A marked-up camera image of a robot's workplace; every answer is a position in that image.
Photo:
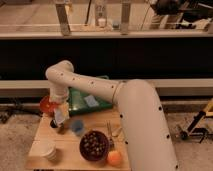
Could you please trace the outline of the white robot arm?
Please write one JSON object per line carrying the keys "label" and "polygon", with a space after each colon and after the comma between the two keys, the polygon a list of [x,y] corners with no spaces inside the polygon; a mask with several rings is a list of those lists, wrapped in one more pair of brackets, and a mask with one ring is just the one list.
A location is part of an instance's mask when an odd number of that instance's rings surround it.
{"label": "white robot arm", "polygon": [[79,75],[68,60],[48,67],[45,76],[52,102],[65,102],[72,87],[117,106],[132,171],[180,171],[158,93],[150,83]]}

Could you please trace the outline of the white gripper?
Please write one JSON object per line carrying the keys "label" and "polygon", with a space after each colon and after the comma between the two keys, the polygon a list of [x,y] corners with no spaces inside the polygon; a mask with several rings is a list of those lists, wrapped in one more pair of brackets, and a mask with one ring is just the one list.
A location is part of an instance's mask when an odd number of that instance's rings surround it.
{"label": "white gripper", "polygon": [[63,103],[54,109],[54,120],[57,125],[63,124],[69,118],[69,104]]}

